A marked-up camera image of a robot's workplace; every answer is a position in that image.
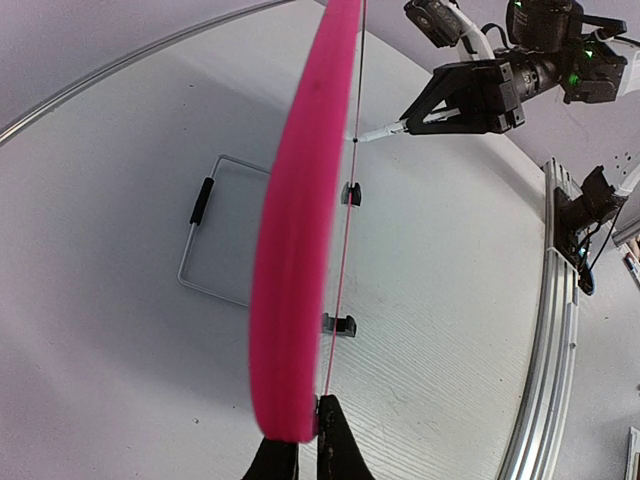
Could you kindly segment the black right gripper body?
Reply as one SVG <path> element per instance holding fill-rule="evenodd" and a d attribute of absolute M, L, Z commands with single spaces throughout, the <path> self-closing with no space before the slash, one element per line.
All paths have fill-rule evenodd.
<path fill-rule="evenodd" d="M 623 20 L 588 15 L 576 1 L 511 1 L 498 31 L 494 59 L 458 59 L 432 74 L 459 74 L 456 91 L 483 96 L 486 133 L 521 126 L 524 103 L 556 87 L 566 104 L 609 103 L 628 92 Z"/>

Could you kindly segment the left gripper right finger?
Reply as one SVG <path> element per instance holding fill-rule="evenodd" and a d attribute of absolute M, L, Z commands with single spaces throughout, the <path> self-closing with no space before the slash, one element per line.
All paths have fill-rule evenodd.
<path fill-rule="evenodd" d="M 374 479 L 335 395 L 320 397 L 317 426 L 317 479 Z"/>

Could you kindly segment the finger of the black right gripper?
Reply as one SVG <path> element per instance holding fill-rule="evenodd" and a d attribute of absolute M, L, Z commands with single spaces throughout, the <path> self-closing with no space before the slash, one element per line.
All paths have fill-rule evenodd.
<path fill-rule="evenodd" d="M 460 88 L 459 74 L 434 74 L 400 120 L 448 120 L 460 114 L 448 98 Z"/>

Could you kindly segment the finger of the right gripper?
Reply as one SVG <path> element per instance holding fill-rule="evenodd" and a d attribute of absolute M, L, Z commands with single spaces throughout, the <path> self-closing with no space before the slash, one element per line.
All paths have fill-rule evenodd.
<path fill-rule="evenodd" d="M 487 101 L 481 94 L 455 91 L 449 98 L 450 106 L 458 107 L 460 114 L 448 120 L 419 126 L 421 120 L 407 120 L 408 133 L 411 135 L 440 134 L 483 134 L 488 131 L 486 111 Z"/>

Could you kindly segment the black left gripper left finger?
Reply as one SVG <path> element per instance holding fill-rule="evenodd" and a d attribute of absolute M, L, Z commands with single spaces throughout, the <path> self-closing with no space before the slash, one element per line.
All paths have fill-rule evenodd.
<path fill-rule="evenodd" d="M 243 480 L 298 480 L 299 444 L 264 437 Z"/>

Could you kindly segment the green whiteboard marker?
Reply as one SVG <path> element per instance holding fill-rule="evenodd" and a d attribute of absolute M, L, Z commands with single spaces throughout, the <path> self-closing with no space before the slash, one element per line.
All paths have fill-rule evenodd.
<path fill-rule="evenodd" d="M 458 108 L 441 108 L 437 109 L 429 114 L 427 114 L 419 123 L 419 126 L 428 125 L 432 123 L 438 123 L 449 118 L 458 116 L 460 114 L 460 110 Z M 384 125 L 376 130 L 360 134 L 359 136 L 354 136 L 352 138 L 353 143 L 366 143 L 375 140 L 379 140 L 385 137 L 407 133 L 407 121 L 401 120 L 399 122 L 391 123 Z"/>

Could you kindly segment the pink-framed whiteboard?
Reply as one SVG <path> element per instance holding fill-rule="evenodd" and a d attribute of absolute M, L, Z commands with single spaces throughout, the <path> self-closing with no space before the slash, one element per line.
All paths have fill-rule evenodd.
<path fill-rule="evenodd" d="M 269 440 L 306 443 L 315 433 L 325 277 L 360 15 L 358 1 L 327 4 L 263 205 L 248 339 L 254 415 Z"/>

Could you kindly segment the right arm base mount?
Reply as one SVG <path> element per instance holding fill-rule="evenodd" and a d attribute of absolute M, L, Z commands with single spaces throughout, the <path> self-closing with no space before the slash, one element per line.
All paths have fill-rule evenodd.
<path fill-rule="evenodd" d="M 573 184 L 568 173 L 560 173 L 560 183 L 551 190 L 553 201 L 553 247 L 577 273 L 577 285 L 588 296 L 595 293 L 592 272 L 596 260 L 588 260 L 595 234 L 608 221 L 615 225 L 627 195 L 617 194 L 604 174 L 603 165 L 596 166 L 579 186 L 580 193 L 572 198 Z"/>

